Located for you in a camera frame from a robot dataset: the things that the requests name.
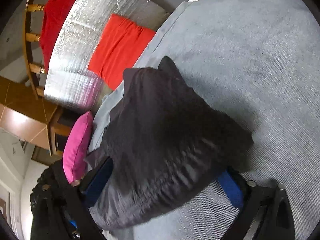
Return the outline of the black puffer jacket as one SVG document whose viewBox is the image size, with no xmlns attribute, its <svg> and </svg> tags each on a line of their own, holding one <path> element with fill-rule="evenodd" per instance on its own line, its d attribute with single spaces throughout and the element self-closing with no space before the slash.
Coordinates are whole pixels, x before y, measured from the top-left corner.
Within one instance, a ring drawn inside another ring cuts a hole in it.
<svg viewBox="0 0 320 240">
<path fill-rule="evenodd" d="M 92 168 L 104 157 L 113 161 L 92 217 L 102 229 L 116 230 L 168 213 L 252 143 L 250 131 L 212 109 L 169 57 L 157 68 L 126 69 L 123 98 L 110 112 L 99 147 L 86 158 Z"/>
</svg>

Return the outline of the magenta pillow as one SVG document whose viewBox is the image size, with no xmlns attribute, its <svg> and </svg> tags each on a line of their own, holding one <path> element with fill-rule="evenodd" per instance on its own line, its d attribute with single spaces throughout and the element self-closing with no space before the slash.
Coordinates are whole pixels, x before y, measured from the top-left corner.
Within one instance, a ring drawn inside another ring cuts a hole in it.
<svg viewBox="0 0 320 240">
<path fill-rule="evenodd" d="M 93 116 L 90 111 L 81 115 L 68 136 L 62 156 L 62 165 L 67 181 L 71 184 L 85 174 L 89 141 L 92 133 Z"/>
</svg>

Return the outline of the wooden cabinet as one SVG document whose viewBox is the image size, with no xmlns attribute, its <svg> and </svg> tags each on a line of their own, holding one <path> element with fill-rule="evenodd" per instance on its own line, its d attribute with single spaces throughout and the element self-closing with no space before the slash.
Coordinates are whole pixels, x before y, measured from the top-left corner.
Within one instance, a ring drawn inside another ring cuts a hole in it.
<svg viewBox="0 0 320 240">
<path fill-rule="evenodd" d="M 1 128 L 62 158 L 77 113 L 42 97 L 31 87 L 1 77 Z"/>
</svg>

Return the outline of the silver foil insulation mat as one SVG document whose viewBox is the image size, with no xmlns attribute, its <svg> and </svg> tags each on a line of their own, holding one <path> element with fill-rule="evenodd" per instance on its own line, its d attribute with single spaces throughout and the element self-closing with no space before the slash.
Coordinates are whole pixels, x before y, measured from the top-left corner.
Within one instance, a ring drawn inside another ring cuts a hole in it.
<svg viewBox="0 0 320 240">
<path fill-rule="evenodd" d="M 104 82 L 87 69 L 111 14 L 157 30 L 169 13 L 151 0 L 76 0 L 50 58 L 44 97 L 76 111 L 87 111 L 105 94 Z"/>
</svg>

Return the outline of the red cushion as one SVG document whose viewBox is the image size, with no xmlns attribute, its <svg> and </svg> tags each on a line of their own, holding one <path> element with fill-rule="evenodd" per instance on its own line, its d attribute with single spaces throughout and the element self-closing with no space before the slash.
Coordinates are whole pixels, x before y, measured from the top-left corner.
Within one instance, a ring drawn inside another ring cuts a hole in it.
<svg viewBox="0 0 320 240">
<path fill-rule="evenodd" d="M 123 71 L 132 68 L 156 32 L 112 14 L 90 59 L 88 70 L 115 90 L 123 80 Z"/>
</svg>

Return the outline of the red blanket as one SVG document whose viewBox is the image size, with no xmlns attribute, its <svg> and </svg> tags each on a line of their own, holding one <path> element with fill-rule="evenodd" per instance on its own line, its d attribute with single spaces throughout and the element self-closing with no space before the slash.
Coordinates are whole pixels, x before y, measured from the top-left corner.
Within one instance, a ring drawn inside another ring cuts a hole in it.
<svg viewBox="0 0 320 240">
<path fill-rule="evenodd" d="M 57 37 L 75 1 L 48 0 L 44 6 L 40 47 L 43 53 L 45 71 L 49 69 L 49 62 Z"/>
</svg>

